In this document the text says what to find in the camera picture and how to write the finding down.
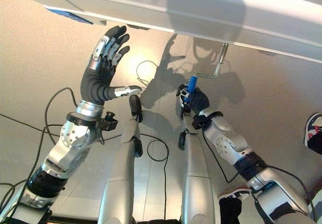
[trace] metal bracket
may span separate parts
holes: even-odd
[[[214,75],[197,73],[197,77],[203,77],[203,78],[208,78],[208,79],[217,78],[217,76],[219,75],[219,72],[220,72],[221,65],[223,64],[223,61],[225,59],[225,56],[226,56],[226,53],[227,53],[227,50],[228,50],[228,46],[229,46],[229,44],[226,44],[226,43],[223,43],[222,46],[221,46],[220,52],[219,52],[219,54],[217,56],[217,60],[216,60],[217,66],[216,66],[216,69],[214,71]]]

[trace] black glove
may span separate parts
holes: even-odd
[[[198,87],[193,93],[189,93],[187,85],[181,85],[178,88],[177,96],[180,96],[181,107],[184,108],[185,105],[188,105],[197,115],[210,106],[208,97]]]
[[[128,34],[124,34],[125,32],[125,26],[116,26],[108,30],[98,41],[80,85],[83,100],[104,105],[105,101],[142,91],[139,86],[110,87],[117,64],[130,50],[129,46],[120,49],[130,38]]]

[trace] cable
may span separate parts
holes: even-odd
[[[22,125],[28,126],[28,127],[30,127],[30,128],[33,128],[34,130],[37,130],[37,131],[42,132],[42,130],[41,130],[40,128],[38,128],[38,127],[34,127],[34,126],[32,126],[32,125],[30,125],[30,124],[28,124],[28,123],[21,122],[21,121],[19,121],[19,120],[15,119],[15,118],[8,117],[8,116],[6,116],[6,115],[4,115],[4,114],[2,114],[2,113],[0,113],[0,116],[5,117],[5,118],[10,119],[10,120],[13,120],[13,121],[15,121],[15,122],[17,122],[17,123],[20,123],[20,124],[22,124]]]
[[[144,133],[141,133],[141,135],[143,135],[143,136],[147,136],[147,137],[152,137],[152,138],[155,138],[155,139],[156,139],[156,140],[151,141],[151,142],[147,145],[147,149],[146,149],[147,155],[149,155],[149,157],[150,157],[152,160],[156,161],[156,162],[162,162],[162,161],[164,161],[164,160],[166,161],[165,166],[164,166],[164,168],[163,168],[163,171],[164,171],[164,174],[165,174],[165,212],[164,212],[164,220],[165,220],[165,219],[166,219],[166,212],[167,212],[167,173],[166,173],[166,166],[167,166],[168,159],[169,159],[169,154],[170,154],[169,147],[168,147],[168,145],[167,145],[167,144],[166,144],[162,139],[160,139],[160,138],[158,138],[158,137],[154,137],[154,136],[151,136],[151,135],[148,135],[148,134],[144,134]],[[156,142],[156,141],[160,141],[160,142],[162,142],[162,143],[164,144],[164,146],[166,147],[166,149],[167,149],[167,156],[166,156],[164,159],[157,160],[157,159],[153,158],[153,157],[150,155],[150,153],[149,153],[149,147],[150,147],[151,143]]]
[[[272,166],[272,165],[262,165],[262,166],[260,166],[260,167],[266,167],[266,168],[271,168],[271,169],[275,169],[275,170],[281,171],[281,172],[283,172],[283,173],[285,173],[285,174],[288,174],[288,175],[292,176],[294,179],[296,179],[298,182],[300,182],[300,184],[302,185],[302,187],[303,187],[303,189],[304,189],[304,191],[305,191],[306,196],[307,196],[307,197],[308,197],[308,199],[309,199],[309,202],[310,202],[310,205],[311,205],[311,208],[312,208],[312,213],[313,213],[314,221],[315,221],[315,222],[317,222],[317,219],[316,219],[316,213],[315,213],[315,208],[314,208],[313,203],[312,203],[312,198],[311,198],[311,196],[309,195],[309,193],[308,193],[308,191],[307,191],[306,186],[304,185],[303,181],[301,181],[301,179],[300,179],[300,178],[298,178],[296,175],[294,175],[294,174],[292,174],[292,173],[290,173],[290,172],[288,172],[288,171],[286,171],[286,170],[280,169],[280,168],[275,167],[275,166]]]
[[[2,205],[4,204],[4,201],[6,200],[6,197],[11,192],[11,190],[14,190],[15,189],[15,186],[13,184],[10,184],[10,183],[0,183],[0,185],[8,185],[8,186],[10,186],[10,189],[6,192],[5,196],[2,198],[2,201],[0,203],[0,213],[1,213]]]
[[[149,81],[142,79],[142,78],[139,76],[139,73],[137,72],[137,70],[138,70],[139,66],[140,66],[141,64],[145,63],[145,62],[150,62],[150,63],[154,64],[157,68],[158,68],[158,65],[157,65],[156,63],[154,63],[153,61],[151,61],[151,60],[144,60],[144,61],[140,62],[140,63],[137,65],[137,67],[136,67],[136,76],[137,76],[137,80],[138,80],[139,82],[141,82],[143,85],[145,85],[145,86],[147,87],[147,85],[149,84]]]
[[[46,129],[47,129],[47,133],[48,133],[48,135],[49,135],[49,137],[50,137],[50,139],[51,139],[51,141],[53,142],[53,144],[54,144],[54,145],[56,145],[56,142],[55,142],[55,140],[53,139],[52,134],[51,134],[51,132],[50,132],[50,130],[49,130],[49,128],[48,128],[47,112],[48,112],[48,108],[49,108],[49,106],[50,106],[51,102],[54,100],[54,98],[55,98],[59,93],[61,93],[61,92],[65,91],[65,90],[69,90],[69,91],[70,91],[70,94],[71,94],[71,97],[72,97],[72,101],[73,101],[73,103],[74,103],[74,106],[75,106],[75,107],[77,107],[77,106],[78,106],[78,105],[77,105],[77,103],[76,103],[76,100],[75,100],[74,92],[72,91],[72,89],[71,89],[70,87],[65,87],[65,88],[63,88],[63,89],[59,90],[58,92],[56,92],[56,93],[55,93],[55,94],[50,98],[49,102],[47,103],[46,109],[45,109],[45,126],[46,126]]]
[[[226,182],[229,184],[229,183],[231,183],[232,181],[234,181],[234,179],[239,175],[239,173],[237,172],[230,180],[228,180],[227,179],[227,177],[226,177],[226,174],[225,174],[225,172],[224,172],[224,170],[222,169],[222,167],[221,167],[221,165],[220,165],[220,163],[219,163],[219,161],[218,161],[218,159],[217,159],[217,157],[216,157],[216,155],[215,155],[215,153],[213,152],[213,150],[211,149],[211,147],[209,146],[209,144],[208,144],[208,142],[207,142],[207,140],[206,140],[206,137],[205,137],[205,133],[204,133],[204,131],[202,131],[202,136],[203,136],[203,139],[205,140],[205,142],[206,142],[206,144],[207,144],[207,146],[208,146],[208,148],[210,149],[210,151],[211,151],[211,153],[212,153],[212,155],[214,156],[214,158],[215,158],[215,160],[216,160],[216,162],[217,162],[217,164],[219,165],[219,168],[220,168],[220,170],[221,170],[221,172],[222,172],[222,174],[223,174],[223,176],[224,176],[224,178],[225,178],[225,180],[226,180]]]
[[[6,206],[6,205],[9,203],[9,201],[11,200],[12,196],[13,196],[13,195],[14,195],[14,193],[15,193],[16,187],[17,187],[18,185],[20,185],[21,183],[25,182],[25,181],[26,181],[26,179],[25,179],[25,180],[21,180],[21,181],[19,181],[18,183],[14,184],[14,185],[10,184],[10,185],[12,185],[12,186],[11,186],[11,188],[6,192],[6,194],[5,194],[5,195],[4,195],[4,197],[2,198],[2,201],[1,201],[1,204],[0,204],[0,213],[3,211],[3,209],[5,208],[5,206]],[[10,192],[11,192],[11,194],[10,194],[10,196],[9,196],[8,200],[4,203],[5,199],[7,198],[7,196],[9,195],[9,193],[10,193]]]

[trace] white sneaker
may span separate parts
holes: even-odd
[[[218,200],[224,199],[224,198],[237,198],[239,200],[245,200],[250,196],[251,192],[249,189],[241,188],[233,190],[232,192],[228,194],[222,194],[218,197]]]
[[[315,113],[306,123],[304,145],[307,146],[307,142],[310,138],[319,132],[322,132],[322,114]]]

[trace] beige floor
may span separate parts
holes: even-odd
[[[1,113],[42,127],[44,108],[57,90],[70,86],[80,100],[79,85],[89,54],[96,41],[116,23],[90,26],[57,16],[30,0],[1,0]],[[128,29],[131,51],[122,59],[112,81],[117,85],[139,85],[144,121],[141,132],[164,139],[170,148],[167,167],[167,218],[179,218],[181,208],[184,153],[177,148],[182,131],[175,97],[177,86],[196,72],[211,73],[220,43],[155,30]],[[146,87],[138,81],[149,82]],[[322,112],[322,64],[230,46],[220,76],[200,79],[198,86],[209,96],[211,107],[225,114],[235,130],[268,163],[296,173],[310,192],[322,187],[322,158],[303,146],[308,117]],[[129,116],[128,99],[115,99],[105,109],[116,113],[117,129]],[[63,123],[73,111],[68,93],[50,107],[50,123]],[[32,166],[40,133],[0,118],[1,181],[17,182]],[[64,216],[96,219],[118,139],[105,146],[95,144],[86,162],[69,180],[66,190],[53,206]],[[137,221],[163,217],[163,164],[149,159],[150,138],[142,137],[144,155],[135,161],[133,216]],[[48,138],[40,159],[52,144]],[[161,145],[153,146],[153,156],[165,154]],[[210,152],[205,148],[211,172],[216,223],[220,223],[217,196],[245,184],[241,177],[227,185]],[[235,173],[220,160],[228,176]],[[286,177],[304,194],[300,185]],[[263,223],[251,198],[243,204],[241,223]]]

